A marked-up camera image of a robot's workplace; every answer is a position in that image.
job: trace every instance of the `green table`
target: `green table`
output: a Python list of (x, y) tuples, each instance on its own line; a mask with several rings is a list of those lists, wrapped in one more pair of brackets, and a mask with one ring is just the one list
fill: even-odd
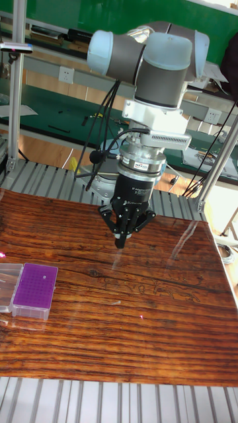
[[(9, 95), (9, 91), (10, 82), (0, 80), (0, 93)], [(78, 145), (85, 144), (93, 121), (90, 116), (93, 116), (99, 109), (97, 104), (53, 93), (52, 91), (31, 87), (30, 85), (22, 86), (21, 102), (38, 113), (38, 115), (35, 116), (20, 117), (20, 128), (22, 130), (62, 139)], [(82, 123), (85, 121), (86, 116), (88, 120), (83, 126)], [(120, 119), (122, 113), (119, 110), (112, 109), (111, 117), (113, 119)], [(9, 119), (2, 118), (0, 119), (0, 123), (7, 127)], [(89, 147), (95, 148), (97, 146), (100, 123), (101, 118), (97, 118)], [(117, 135), (120, 126), (119, 124), (115, 124), (113, 120), (110, 120), (110, 129), (114, 136)], [(104, 129), (105, 123), (102, 126), (99, 144), (103, 142)], [(108, 131), (108, 138), (112, 138), (110, 131)]]
[[(0, 80), (0, 93), (9, 94), (9, 81)], [(31, 87), (29, 85), (22, 86), (22, 104), (27, 104), (33, 110), (35, 110), (37, 116), (21, 116), (20, 128), (22, 130), (30, 131), (35, 134), (46, 135), (54, 138), (62, 139), (64, 141), (72, 142), (78, 145), (84, 145), (91, 127), (92, 118), (88, 118), (85, 126), (82, 123), (86, 116), (92, 116), (97, 112), (99, 106), (97, 104), (79, 100), (70, 96), (65, 96), (52, 91)], [(112, 118), (120, 119), (122, 113), (119, 110), (112, 109)], [(8, 118), (0, 119), (0, 124), (8, 126)], [(59, 128), (58, 130), (49, 128), (53, 126)], [(122, 125), (115, 124), (113, 120), (110, 120), (110, 129), (115, 136), (118, 133)], [(92, 132), (91, 141), (89, 147), (95, 148), (97, 146), (97, 139), (99, 136), (100, 118), (97, 119), (95, 127)], [(99, 144), (103, 142), (104, 134), (103, 125), (102, 133), (99, 137)], [(214, 136), (204, 134), (203, 132), (188, 131), (192, 135), (191, 146), (197, 148), (197, 150), (208, 149), (214, 140)], [(112, 138), (112, 134), (108, 131), (108, 139)], [(217, 151), (221, 148), (221, 143), (216, 142), (212, 148), (212, 152)], [(184, 165), (182, 163), (182, 151), (179, 150), (165, 150), (167, 156), (167, 162), (175, 170), (180, 172), (186, 172), (189, 174), (195, 174), (197, 169)], [(231, 158), (235, 168), (237, 168), (238, 160), (238, 146), (234, 148)], [(198, 175), (203, 176), (204, 171), (200, 171)], [(230, 179), (224, 176), (219, 178), (221, 182), (233, 184), (238, 186), (238, 181)]]
[[(204, 132), (197, 132), (188, 130), (188, 133), (192, 136), (192, 141), (190, 146), (195, 147), (197, 150), (207, 151), (209, 146), (211, 146), (214, 136), (205, 134)], [(211, 153), (218, 152), (222, 147), (222, 144), (219, 141), (216, 141), (212, 147)], [(165, 150), (165, 155), (167, 157), (167, 162), (170, 166), (174, 167), (177, 171), (186, 172), (190, 174), (195, 174), (197, 169), (193, 166), (184, 165), (182, 162), (182, 151), (180, 150)], [(238, 145), (234, 148), (231, 153), (231, 158), (235, 168), (238, 171), (237, 160), (238, 160)], [(199, 176), (204, 176), (206, 172), (199, 171)], [(234, 184), (238, 186), (238, 180), (227, 178), (225, 176), (220, 176), (219, 181), (226, 182), (229, 184)]]

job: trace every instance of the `wood grain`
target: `wood grain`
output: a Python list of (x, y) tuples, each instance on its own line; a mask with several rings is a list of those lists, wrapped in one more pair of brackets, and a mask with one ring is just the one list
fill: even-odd
[(0, 230), (2, 262), (59, 268), (47, 322), (0, 314), (1, 376), (237, 386), (237, 309), (207, 223), (157, 216), (117, 250), (96, 207), (5, 191)]

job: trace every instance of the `purple pipette tip rack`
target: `purple pipette tip rack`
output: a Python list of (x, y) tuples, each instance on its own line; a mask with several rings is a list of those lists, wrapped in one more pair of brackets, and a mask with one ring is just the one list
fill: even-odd
[(13, 305), (49, 309), (58, 268), (39, 264), (24, 265)]

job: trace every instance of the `metal post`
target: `metal post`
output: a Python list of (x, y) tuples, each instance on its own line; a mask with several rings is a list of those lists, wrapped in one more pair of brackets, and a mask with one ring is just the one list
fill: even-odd
[[(24, 43), (27, 0), (14, 0), (13, 42)], [(9, 115), (9, 159), (7, 170), (13, 170), (18, 158), (20, 132), (20, 101), (22, 93), (23, 54), (11, 65), (10, 115)]]
[(204, 210), (206, 198), (208, 197), (211, 189), (214, 187), (217, 182), (222, 169), (224, 168), (235, 144), (238, 140), (238, 116), (235, 118), (235, 121), (229, 131), (228, 137), (219, 152), (219, 155), (209, 172), (209, 175), (199, 193), (199, 196), (196, 199), (196, 205), (198, 206), (198, 211), (202, 212)]

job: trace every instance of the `clear plastic lid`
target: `clear plastic lid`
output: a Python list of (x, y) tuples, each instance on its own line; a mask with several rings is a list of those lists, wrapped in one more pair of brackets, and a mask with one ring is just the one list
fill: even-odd
[(23, 264), (0, 263), (0, 313), (12, 311), (11, 299), (23, 270)]

